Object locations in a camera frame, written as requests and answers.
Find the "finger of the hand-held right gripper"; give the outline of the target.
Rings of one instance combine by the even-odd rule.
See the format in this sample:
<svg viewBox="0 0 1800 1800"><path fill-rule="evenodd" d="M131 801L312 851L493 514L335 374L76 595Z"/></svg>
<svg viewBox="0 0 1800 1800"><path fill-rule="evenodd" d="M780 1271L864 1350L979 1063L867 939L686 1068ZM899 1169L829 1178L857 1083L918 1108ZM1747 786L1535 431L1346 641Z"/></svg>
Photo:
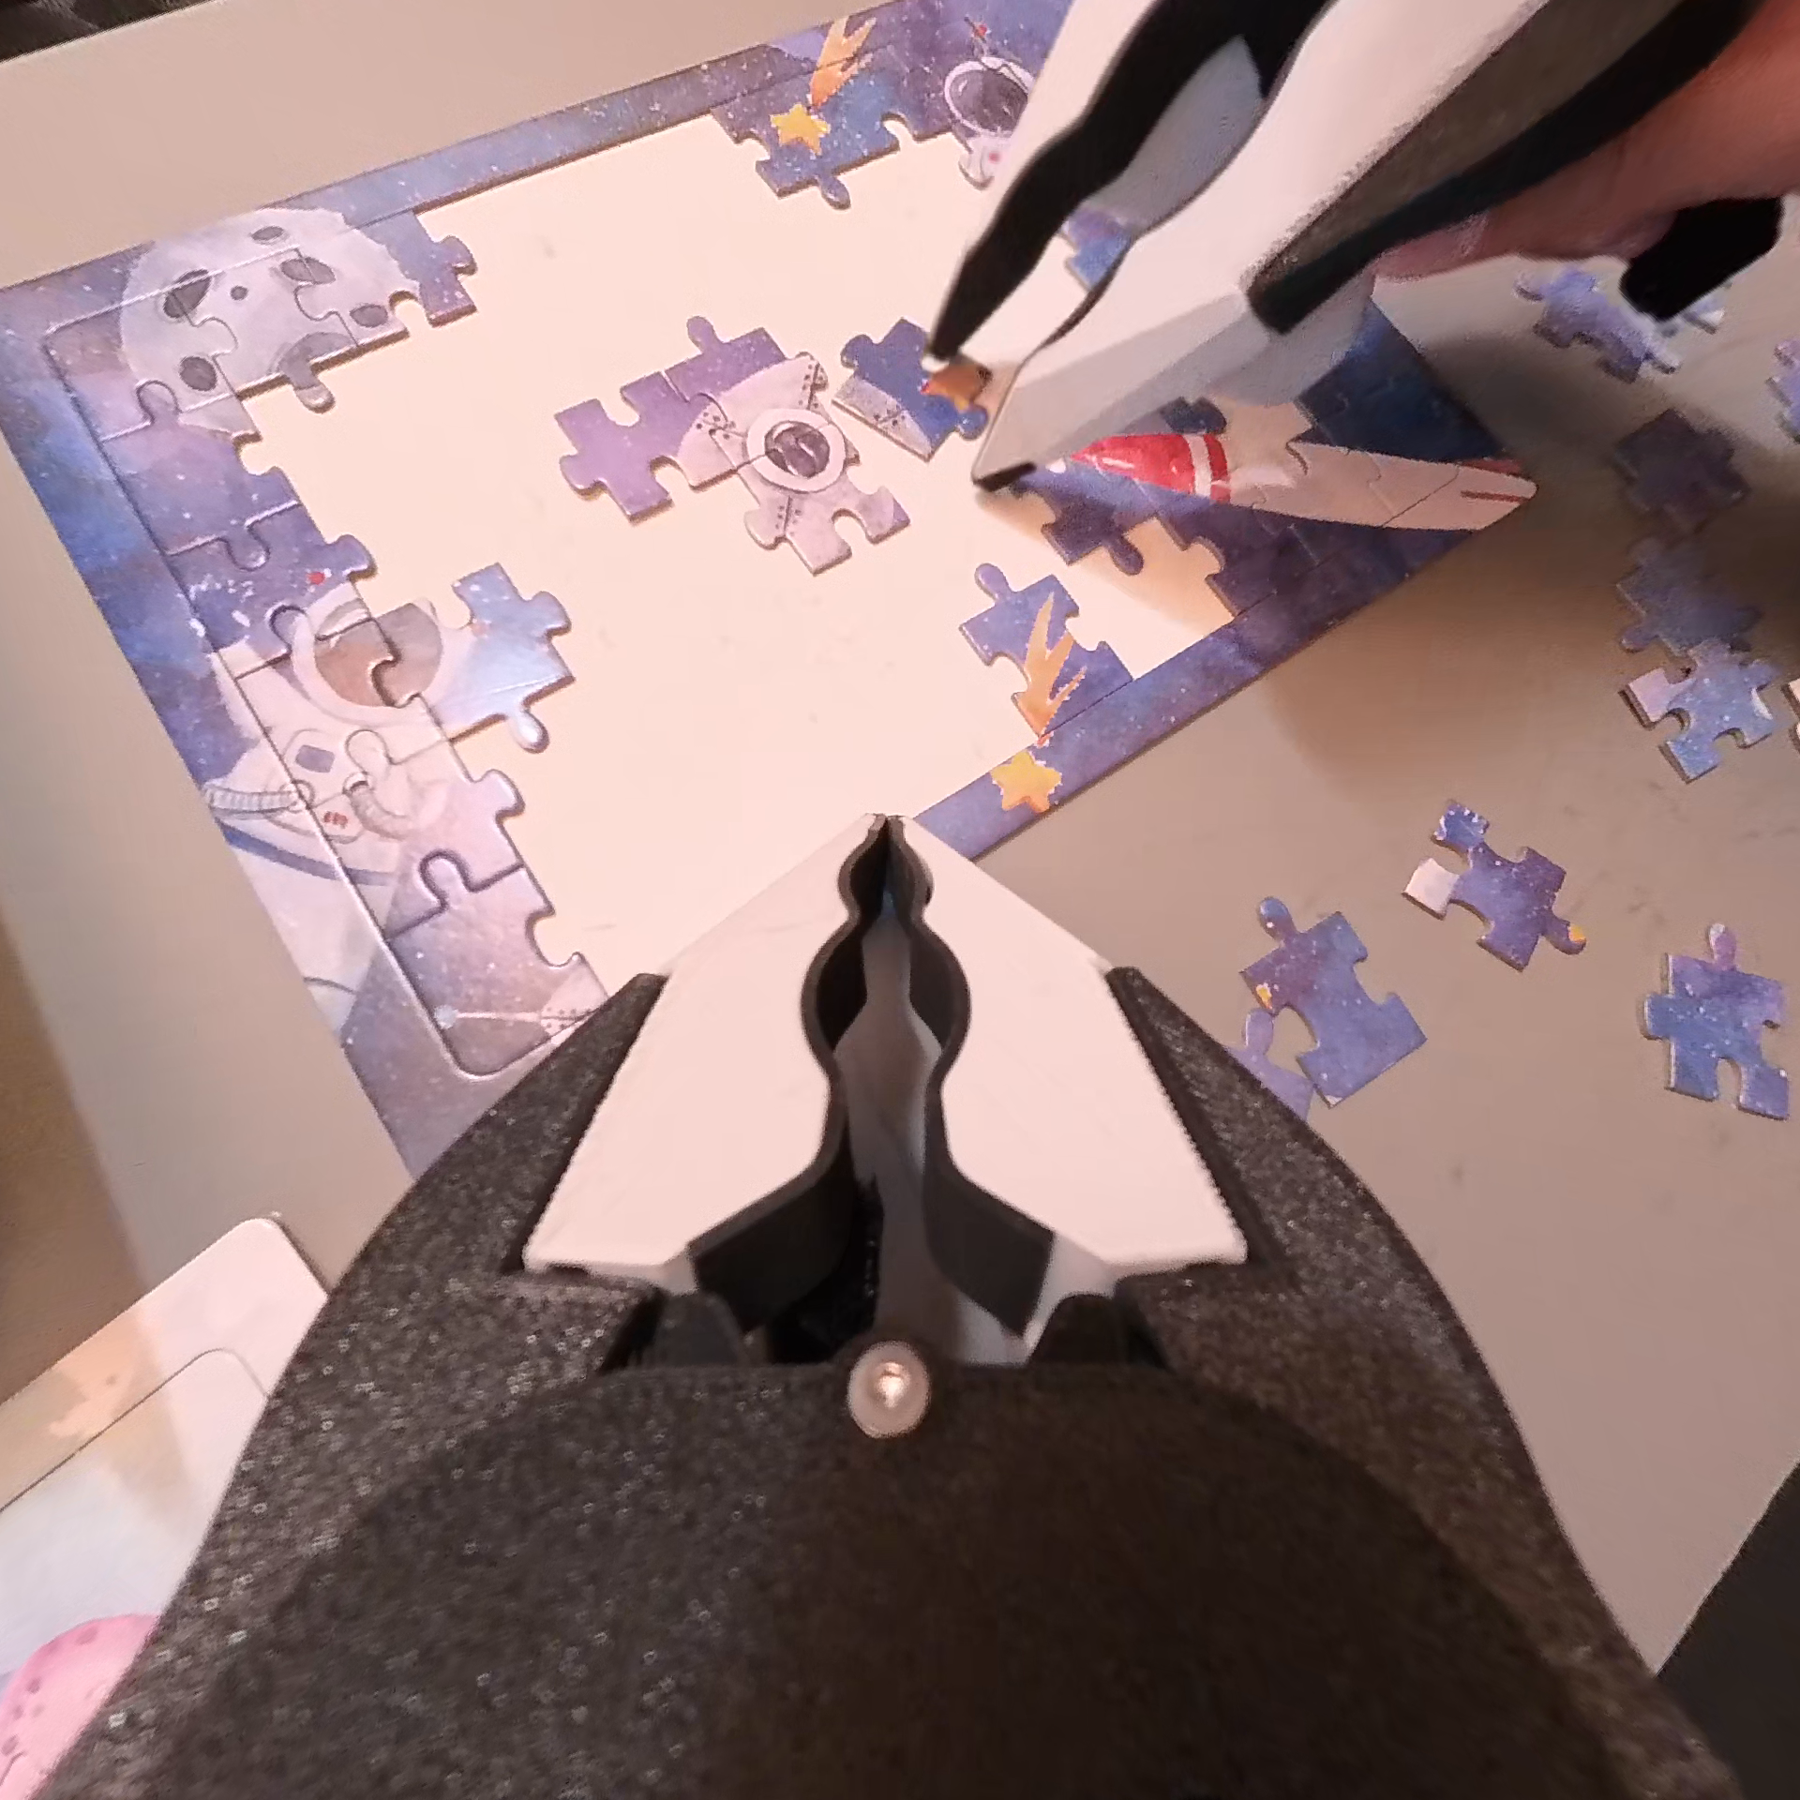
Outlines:
<svg viewBox="0 0 1800 1800"><path fill-rule="evenodd" d="M1071 4L935 350L960 353L1071 215L1098 208L1141 233L1198 198L1247 144L1299 39L1299 3Z"/></svg>
<svg viewBox="0 0 1800 1800"><path fill-rule="evenodd" d="M1265 357L1322 352L1253 309L1308 227L1535 18L1532 4L1071 4L975 235L975 359L1014 364L975 483L1113 435L1170 399L1221 396ZM1131 243L1049 322L1047 257L1087 203Z"/></svg>

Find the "star print puzzle piece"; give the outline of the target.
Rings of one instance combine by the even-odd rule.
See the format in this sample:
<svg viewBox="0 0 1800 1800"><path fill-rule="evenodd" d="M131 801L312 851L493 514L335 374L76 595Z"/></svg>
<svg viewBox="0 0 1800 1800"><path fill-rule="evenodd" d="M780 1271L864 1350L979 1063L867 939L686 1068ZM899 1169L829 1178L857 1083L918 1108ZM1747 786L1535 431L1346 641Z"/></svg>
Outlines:
<svg viewBox="0 0 1800 1800"><path fill-rule="evenodd" d="M922 460L954 435L977 440L988 422L979 402L988 372L960 355L929 364L929 334L899 320L881 338L857 334L841 352L846 380L836 404Z"/></svg>

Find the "joined satellite puzzle pieces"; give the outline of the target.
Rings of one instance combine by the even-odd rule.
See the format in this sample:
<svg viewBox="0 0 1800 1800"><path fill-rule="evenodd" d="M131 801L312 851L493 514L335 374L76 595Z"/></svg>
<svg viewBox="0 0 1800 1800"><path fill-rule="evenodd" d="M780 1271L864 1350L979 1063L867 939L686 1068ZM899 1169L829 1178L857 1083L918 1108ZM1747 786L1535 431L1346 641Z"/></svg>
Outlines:
<svg viewBox="0 0 1800 1800"><path fill-rule="evenodd" d="M872 544L909 527L885 487L855 479L859 450L821 399L825 372L810 352L786 353L766 327L720 334L705 314L686 324L693 353L621 386L620 420L596 396L555 413L571 450L560 459L576 495L603 492L638 522L672 505L663 473L689 488L740 479L746 530L764 549L794 549L819 574L848 557L842 519Z"/></svg>

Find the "grey desk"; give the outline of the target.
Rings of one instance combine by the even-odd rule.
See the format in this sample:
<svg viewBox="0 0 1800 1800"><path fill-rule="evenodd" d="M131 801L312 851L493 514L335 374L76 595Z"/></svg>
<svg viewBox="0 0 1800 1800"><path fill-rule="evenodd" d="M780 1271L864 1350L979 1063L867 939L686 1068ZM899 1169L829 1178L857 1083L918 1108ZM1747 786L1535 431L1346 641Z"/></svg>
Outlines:
<svg viewBox="0 0 1800 1800"><path fill-rule="evenodd" d="M1471 1326L1596 1583L1658 1660L1796 1463L1796 1121L1665 1089L1637 1010L1723 919L1796 1008L1796 746L1684 782L1623 688L1637 539L1606 468L1637 401L1532 333L1511 261L1386 284L1386 314L1529 464L1537 497L1198 723L1028 820L986 868L1237 1041L1241 966L1344 912L1365 990L1428 1041L1322 1135ZM1767 392L1790 243L1700 380L1749 500L1704 542L1796 672L1796 441ZM80 590L5 497L5 1394L243 1218L336 1272L403 1187L341 1046ZM1449 801L1562 866L1589 942L1523 971L1407 897Z"/></svg>

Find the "pile of loose puzzle pieces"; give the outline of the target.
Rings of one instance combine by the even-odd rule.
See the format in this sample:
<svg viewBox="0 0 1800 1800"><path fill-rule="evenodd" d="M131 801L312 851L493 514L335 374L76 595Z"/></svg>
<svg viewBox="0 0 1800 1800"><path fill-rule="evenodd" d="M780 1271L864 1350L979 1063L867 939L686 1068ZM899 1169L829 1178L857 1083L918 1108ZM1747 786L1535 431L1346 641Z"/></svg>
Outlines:
<svg viewBox="0 0 1800 1800"><path fill-rule="evenodd" d="M1757 648L1764 607L1736 587L1704 542L1751 492L1741 441L1713 418L1700 380L1732 357L1749 314L1723 282L1667 322L1626 299L1620 277L1565 264L1520 277L1532 333L1560 352L1592 355L1598 374L1637 401L1632 424L1606 448L1637 539L1617 584L1626 607L1620 648L1648 664L1623 688L1676 773L1696 782L1726 750L1796 734L1796 679Z"/></svg>

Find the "space puzzle board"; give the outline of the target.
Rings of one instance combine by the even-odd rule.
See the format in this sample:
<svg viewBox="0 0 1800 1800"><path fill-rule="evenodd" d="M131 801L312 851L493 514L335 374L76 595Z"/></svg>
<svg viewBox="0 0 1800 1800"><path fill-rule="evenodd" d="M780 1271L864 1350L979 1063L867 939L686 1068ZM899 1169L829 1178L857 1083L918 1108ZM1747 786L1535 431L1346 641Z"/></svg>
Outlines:
<svg viewBox="0 0 1800 1800"><path fill-rule="evenodd" d="M977 440L836 404L848 338L929 326L1064 15L857 9L5 290L5 433L412 1169L846 814L977 854L1535 492L1376 309L1296 402L991 500ZM740 479L576 495L555 413L631 420L693 314L813 353L909 527L815 574ZM960 634L984 562L1131 686L1038 741ZM488 565L571 617L542 753L432 707Z"/></svg>

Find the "person's right hand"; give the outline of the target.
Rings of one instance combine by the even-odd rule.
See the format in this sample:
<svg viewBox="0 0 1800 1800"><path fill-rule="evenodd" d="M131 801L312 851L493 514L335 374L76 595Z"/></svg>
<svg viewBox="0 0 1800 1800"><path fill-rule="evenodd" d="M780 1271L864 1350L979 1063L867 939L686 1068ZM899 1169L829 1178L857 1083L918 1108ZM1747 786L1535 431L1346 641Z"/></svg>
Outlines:
<svg viewBox="0 0 1800 1800"><path fill-rule="evenodd" d="M1404 245L1382 279L1499 257L1632 260L1683 210L1799 191L1799 4L1767 3L1717 59L1625 134L1496 210Z"/></svg>

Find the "purple star-marked puzzle piece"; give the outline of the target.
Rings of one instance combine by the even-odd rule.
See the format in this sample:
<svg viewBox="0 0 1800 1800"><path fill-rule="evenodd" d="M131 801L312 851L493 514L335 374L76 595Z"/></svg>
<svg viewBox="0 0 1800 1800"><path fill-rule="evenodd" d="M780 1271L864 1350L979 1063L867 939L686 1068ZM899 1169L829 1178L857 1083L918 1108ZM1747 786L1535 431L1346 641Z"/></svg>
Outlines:
<svg viewBox="0 0 1800 1800"><path fill-rule="evenodd" d="M1302 928L1289 905L1269 896L1258 922L1274 950L1241 971L1269 1016L1292 1011L1314 1038L1296 1058L1312 1091L1335 1108L1426 1046L1426 1030L1399 996L1376 999L1359 977L1368 958L1344 912Z"/></svg>

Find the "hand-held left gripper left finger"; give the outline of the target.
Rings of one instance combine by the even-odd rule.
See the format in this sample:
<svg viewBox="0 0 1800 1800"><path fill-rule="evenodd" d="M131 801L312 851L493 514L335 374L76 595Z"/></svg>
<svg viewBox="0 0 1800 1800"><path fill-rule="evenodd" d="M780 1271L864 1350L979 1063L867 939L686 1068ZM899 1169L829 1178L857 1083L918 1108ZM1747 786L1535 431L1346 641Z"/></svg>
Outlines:
<svg viewBox="0 0 1800 1800"><path fill-rule="evenodd" d="M825 1284L857 1206L838 1046L885 875L888 822L857 817L667 966L529 1271L705 1293L746 1330Z"/></svg>

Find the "comet print puzzle piece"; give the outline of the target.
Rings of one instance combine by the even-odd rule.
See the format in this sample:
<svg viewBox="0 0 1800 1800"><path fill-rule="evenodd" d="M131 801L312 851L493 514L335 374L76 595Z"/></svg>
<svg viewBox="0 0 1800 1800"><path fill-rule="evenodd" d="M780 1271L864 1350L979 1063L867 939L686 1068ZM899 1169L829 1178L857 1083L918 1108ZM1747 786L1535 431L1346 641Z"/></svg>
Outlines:
<svg viewBox="0 0 1800 1800"><path fill-rule="evenodd" d="M988 605L960 622L960 634L982 664L1006 659L1018 670L1011 701L1038 741L1131 686L1134 674L1113 645L1083 645L1073 634L1079 602L1059 577L1018 587L986 562L975 567L975 584Z"/></svg>

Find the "purple helmet-part puzzle piece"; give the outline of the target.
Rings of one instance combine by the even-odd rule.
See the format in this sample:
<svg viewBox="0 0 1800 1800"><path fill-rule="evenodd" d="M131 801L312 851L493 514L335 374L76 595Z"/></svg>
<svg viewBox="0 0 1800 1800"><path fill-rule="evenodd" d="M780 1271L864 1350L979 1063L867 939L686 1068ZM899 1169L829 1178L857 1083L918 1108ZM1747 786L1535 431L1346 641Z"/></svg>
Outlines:
<svg viewBox="0 0 1800 1800"><path fill-rule="evenodd" d="M501 565L455 580L468 619L444 634L441 666L432 692L439 731L462 740L507 724L525 753L548 746L533 703L573 681L555 639L571 617L548 592L524 595Z"/></svg>

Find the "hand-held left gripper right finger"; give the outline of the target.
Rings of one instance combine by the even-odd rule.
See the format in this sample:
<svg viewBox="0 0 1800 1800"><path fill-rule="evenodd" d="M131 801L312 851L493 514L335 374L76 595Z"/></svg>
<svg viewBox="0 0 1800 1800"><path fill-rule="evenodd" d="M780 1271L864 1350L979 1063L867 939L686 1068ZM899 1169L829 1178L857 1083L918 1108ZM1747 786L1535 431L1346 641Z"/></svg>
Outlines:
<svg viewBox="0 0 1800 1800"><path fill-rule="evenodd" d="M889 818L927 1084L929 1249L1010 1335L1073 1294L1238 1267L1246 1234L1111 964L922 825Z"/></svg>

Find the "blue puzzle piece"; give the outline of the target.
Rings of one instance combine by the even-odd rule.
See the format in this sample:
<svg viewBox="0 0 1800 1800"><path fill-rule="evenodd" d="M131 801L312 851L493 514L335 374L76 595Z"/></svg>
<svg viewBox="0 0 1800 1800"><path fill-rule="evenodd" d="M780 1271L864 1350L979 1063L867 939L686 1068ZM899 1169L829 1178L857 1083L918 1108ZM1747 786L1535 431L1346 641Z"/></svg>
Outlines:
<svg viewBox="0 0 1800 1800"><path fill-rule="evenodd" d="M1785 1018L1785 985L1741 966L1726 922L1709 928L1709 956L1665 958L1664 990L1641 1011L1646 1038L1667 1046L1670 1091L1715 1101L1718 1070L1732 1065L1739 1108L1764 1118L1790 1118L1790 1076L1764 1053L1764 1034Z"/></svg>
<svg viewBox="0 0 1800 1800"><path fill-rule="evenodd" d="M1461 801L1449 801L1433 843L1464 858L1464 869L1436 859L1417 866L1407 883L1407 897L1419 908L1444 917L1451 906L1484 919L1482 950L1523 971L1539 942L1558 953L1581 953L1587 935L1567 922L1557 902L1567 878L1562 866L1529 849L1506 859L1490 846L1490 820Z"/></svg>

